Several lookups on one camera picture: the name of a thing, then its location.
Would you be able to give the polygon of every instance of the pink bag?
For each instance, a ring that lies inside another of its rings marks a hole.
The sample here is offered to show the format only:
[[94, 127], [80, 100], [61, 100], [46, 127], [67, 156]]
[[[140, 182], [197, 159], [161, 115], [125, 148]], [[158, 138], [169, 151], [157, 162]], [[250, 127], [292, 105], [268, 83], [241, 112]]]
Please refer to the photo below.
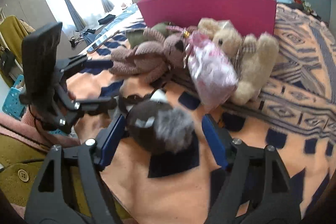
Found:
[[238, 85], [238, 77], [224, 52], [199, 31], [187, 39], [185, 64], [201, 102], [210, 111], [223, 104]]

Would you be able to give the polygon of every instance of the screw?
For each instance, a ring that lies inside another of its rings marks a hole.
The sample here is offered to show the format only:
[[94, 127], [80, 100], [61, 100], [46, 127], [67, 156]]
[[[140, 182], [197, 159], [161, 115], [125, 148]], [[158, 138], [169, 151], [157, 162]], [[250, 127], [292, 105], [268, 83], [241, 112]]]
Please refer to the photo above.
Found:
[[233, 140], [232, 140], [232, 142], [235, 144], [235, 145], [240, 145], [240, 144], [242, 144], [242, 140], [241, 139], [238, 139], [238, 138], [234, 138]]
[[52, 146], [52, 149], [56, 150], [56, 151], [60, 150], [61, 148], [62, 147], [59, 144], [55, 144], [55, 145]]
[[95, 139], [88, 139], [86, 142], [85, 142], [85, 144], [87, 145], [87, 146], [92, 146], [92, 145], [94, 145], [96, 143], [96, 140]]
[[271, 152], [274, 152], [275, 151], [275, 147], [273, 145], [268, 145], [267, 146], [267, 150], [271, 151]]

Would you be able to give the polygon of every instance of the patterned blanket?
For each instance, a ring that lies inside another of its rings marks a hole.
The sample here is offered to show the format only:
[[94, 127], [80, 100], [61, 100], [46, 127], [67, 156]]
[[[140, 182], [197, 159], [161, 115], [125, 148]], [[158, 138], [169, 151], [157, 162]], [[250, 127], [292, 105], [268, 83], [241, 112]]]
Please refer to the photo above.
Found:
[[[127, 27], [145, 26], [134, 14]], [[336, 168], [336, 44], [327, 27], [298, 10], [278, 5], [275, 37], [280, 53], [260, 96], [245, 106], [226, 103], [211, 112], [221, 127], [250, 146], [272, 144], [291, 177], [301, 215], [310, 210]], [[110, 49], [129, 47], [124, 33], [105, 43], [93, 58], [108, 58]], [[108, 71], [85, 70], [68, 80], [78, 98], [108, 96], [121, 87], [124, 96], [144, 96], [153, 87], [140, 77], [120, 80]], [[189, 111], [195, 137], [184, 152], [150, 155], [132, 138], [124, 138], [102, 178], [124, 208], [142, 223], [204, 223], [225, 173], [216, 165], [201, 128], [206, 113], [192, 85], [175, 79], [164, 88], [174, 106]], [[76, 131], [94, 137], [110, 120], [85, 116]], [[241, 206], [243, 213], [246, 206]]]

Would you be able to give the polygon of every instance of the blue plastic basket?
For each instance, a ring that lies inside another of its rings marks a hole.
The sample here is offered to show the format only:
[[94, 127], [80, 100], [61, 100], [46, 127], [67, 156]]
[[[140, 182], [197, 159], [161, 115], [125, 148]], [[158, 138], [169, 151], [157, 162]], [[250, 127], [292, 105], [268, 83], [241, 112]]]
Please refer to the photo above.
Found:
[[[7, 97], [5, 99], [5, 102], [3, 103], [3, 106], [2, 106], [2, 111], [4, 113], [12, 116], [13, 118], [15, 118], [17, 120], [21, 120], [21, 118], [22, 118], [22, 116], [25, 113], [25, 110], [27, 108], [26, 105], [21, 104], [21, 102], [19, 100], [20, 91], [15, 88], [17, 85], [21, 85], [23, 80], [24, 80], [23, 75], [19, 75], [17, 77], [13, 87], [10, 88], [10, 90], [7, 94]], [[50, 134], [60, 134], [60, 135], [66, 136], [66, 134], [59, 129], [57, 129], [55, 131], [50, 131], [49, 133]]]

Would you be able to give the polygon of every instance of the coat button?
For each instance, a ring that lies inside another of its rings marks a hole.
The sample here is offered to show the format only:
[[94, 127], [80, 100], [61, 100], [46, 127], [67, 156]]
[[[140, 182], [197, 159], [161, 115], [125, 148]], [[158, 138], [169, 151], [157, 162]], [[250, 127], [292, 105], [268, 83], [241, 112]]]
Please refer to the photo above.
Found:
[[25, 170], [20, 169], [17, 174], [19, 175], [20, 180], [23, 182], [27, 182], [29, 180], [29, 175]]

